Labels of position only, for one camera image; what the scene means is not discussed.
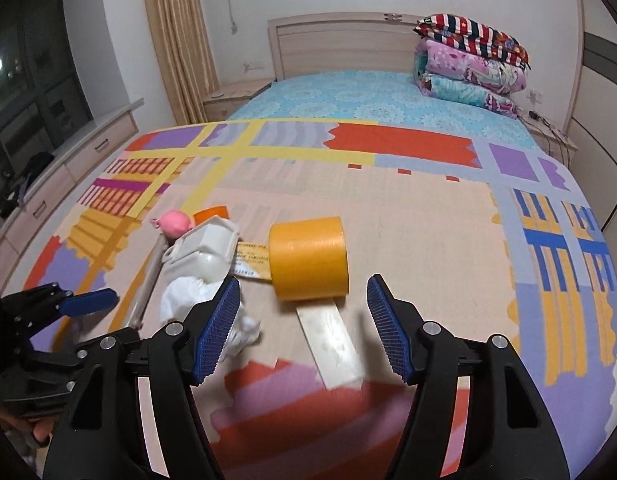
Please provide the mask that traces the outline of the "person's left hand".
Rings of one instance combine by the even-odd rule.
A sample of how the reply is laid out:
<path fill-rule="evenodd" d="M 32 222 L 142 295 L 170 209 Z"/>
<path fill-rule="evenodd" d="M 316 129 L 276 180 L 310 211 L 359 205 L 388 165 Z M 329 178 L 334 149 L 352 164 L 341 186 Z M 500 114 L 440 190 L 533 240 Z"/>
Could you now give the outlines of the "person's left hand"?
<path fill-rule="evenodd" d="M 36 457 L 37 450 L 48 444 L 55 423 L 54 416 L 24 419 L 0 409 L 0 429 L 29 463 Z"/>

